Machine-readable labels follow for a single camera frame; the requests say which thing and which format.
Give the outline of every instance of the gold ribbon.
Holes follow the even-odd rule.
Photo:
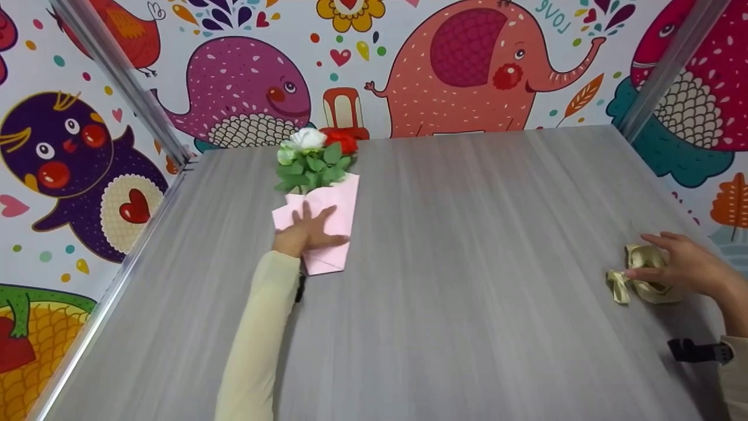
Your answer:
[[[628,244],[626,246],[626,269],[640,267],[665,267],[667,263],[659,248],[652,245]],[[634,290],[642,300],[652,304],[678,303],[683,300],[683,294],[672,286],[665,286],[659,282],[644,282],[629,279],[623,272],[608,270],[606,283],[613,292],[613,300],[618,304],[629,304],[626,284],[631,281]]]

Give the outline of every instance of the elephant trunk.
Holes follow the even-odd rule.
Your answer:
[[[536,75],[535,80],[529,82],[528,86],[537,92],[552,92],[564,89],[576,82],[587,71],[595,56],[600,50],[600,46],[605,42],[605,38],[598,37],[592,40],[592,47],[589,49],[587,56],[575,69],[568,72],[556,72],[550,65],[551,71],[546,74]]]

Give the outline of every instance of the gray table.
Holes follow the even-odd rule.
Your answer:
[[[212,419],[284,204],[274,166],[203,156],[49,420]],[[666,346],[714,341],[714,304],[619,306],[604,284],[641,231],[708,242],[612,127],[362,142],[353,171],[348,264],[292,315],[279,420],[724,418],[715,367]]]

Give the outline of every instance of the sleeve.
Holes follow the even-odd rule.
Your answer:
[[[298,258],[263,256],[226,363],[215,421],[272,421],[273,387],[283,331],[299,278]]]
[[[732,361],[719,367],[722,394],[732,421],[748,421],[748,338],[723,336]]]

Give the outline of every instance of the black watch strap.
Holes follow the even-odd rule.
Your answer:
[[[696,345],[691,339],[672,339],[667,342],[675,361],[682,363],[703,363],[717,361],[725,365],[733,358],[732,348],[724,342],[709,345]]]

